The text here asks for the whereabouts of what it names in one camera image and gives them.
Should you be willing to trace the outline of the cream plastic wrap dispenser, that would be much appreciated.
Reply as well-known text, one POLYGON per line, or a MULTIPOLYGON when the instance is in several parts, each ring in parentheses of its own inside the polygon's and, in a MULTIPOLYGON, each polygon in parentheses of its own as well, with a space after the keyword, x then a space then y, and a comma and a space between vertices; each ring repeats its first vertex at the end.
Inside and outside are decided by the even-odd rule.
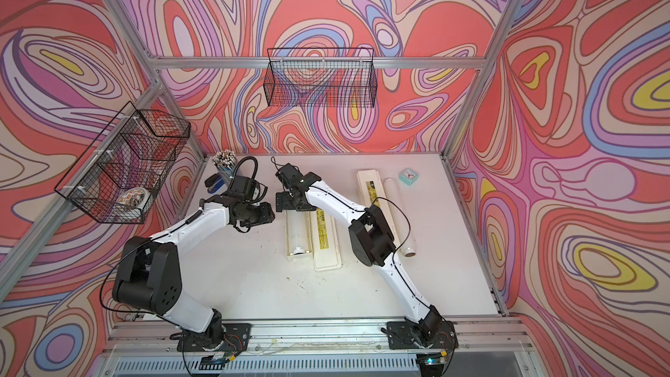
MULTIPOLYGON (((285 217, 285 231, 287 225, 287 213, 285 217)), ((306 212, 309 216, 311 232, 311 252, 306 255, 289 257, 287 254, 287 231, 286 231, 286 256, 294 258, 312 258, 313 268, 316 272, 329 272, 340 269, 343 266, 340 242, 334 219, 322 209, 306 212)))

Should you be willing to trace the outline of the white plastic wrap roll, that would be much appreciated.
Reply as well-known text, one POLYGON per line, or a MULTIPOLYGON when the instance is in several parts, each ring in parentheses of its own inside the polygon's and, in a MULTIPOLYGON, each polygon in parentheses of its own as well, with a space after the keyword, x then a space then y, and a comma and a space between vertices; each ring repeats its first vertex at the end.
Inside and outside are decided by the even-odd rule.
POLYGON ((305 212, 289 211, 286 222, 288 256, 309 254, 312 242, 309 216, 305 212))

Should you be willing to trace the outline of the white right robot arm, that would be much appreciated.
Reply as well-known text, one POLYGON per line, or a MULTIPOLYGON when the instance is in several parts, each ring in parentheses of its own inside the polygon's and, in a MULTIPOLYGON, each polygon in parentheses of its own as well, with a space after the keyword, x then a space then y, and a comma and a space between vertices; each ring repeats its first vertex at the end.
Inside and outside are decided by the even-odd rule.
POLYGON ((304 174, 290 163, 276 166, 276 178, 283 187, 276 195, 277 210, 320 209, 345 225, 357 260, 375 269, 403 305, 409 335, 400 336, 398 340, 417 347, 431 347, 444 319, 405 271, 382 209, 374 204, 367 207, 357 204, 330 187, 320 176, 312 172, 304 174))

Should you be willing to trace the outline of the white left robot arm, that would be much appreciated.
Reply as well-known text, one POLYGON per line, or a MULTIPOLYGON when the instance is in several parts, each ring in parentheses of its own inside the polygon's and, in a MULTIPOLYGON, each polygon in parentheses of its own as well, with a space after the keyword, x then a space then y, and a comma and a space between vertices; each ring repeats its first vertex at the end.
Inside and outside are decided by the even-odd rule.
POLYGON ((216 310, 183 289, 180 256, 225 228, 240 233, 272 223, 275 214, 263 199, 267 187, 235 176, 225 192, 202 199, 191 216, 149 238, 124 245, 113 285, 113 299, 150 312, 191 333, 216 331, 216 310))

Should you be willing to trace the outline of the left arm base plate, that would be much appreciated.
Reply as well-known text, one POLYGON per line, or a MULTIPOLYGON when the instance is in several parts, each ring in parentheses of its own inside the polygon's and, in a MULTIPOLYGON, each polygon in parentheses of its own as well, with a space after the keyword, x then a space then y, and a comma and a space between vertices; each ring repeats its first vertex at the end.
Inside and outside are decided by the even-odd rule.
POLYGON ((215 324, 204 333, 183 330, 177 338, 180 353, 240 354, 247 350, 251 339, 251 323, 215 324))

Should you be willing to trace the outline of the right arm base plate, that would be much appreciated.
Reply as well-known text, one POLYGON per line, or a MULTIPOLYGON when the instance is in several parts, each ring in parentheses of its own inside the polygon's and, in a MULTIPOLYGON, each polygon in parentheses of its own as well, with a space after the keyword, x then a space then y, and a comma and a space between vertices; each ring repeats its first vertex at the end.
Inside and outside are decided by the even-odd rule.
POLYGON ((450 352, 459 347, 451 321, 441 320, 431 329, 407 320, 390 321, 380 331, 387 337, 388 346, 392 350, 440 349, 450 352))

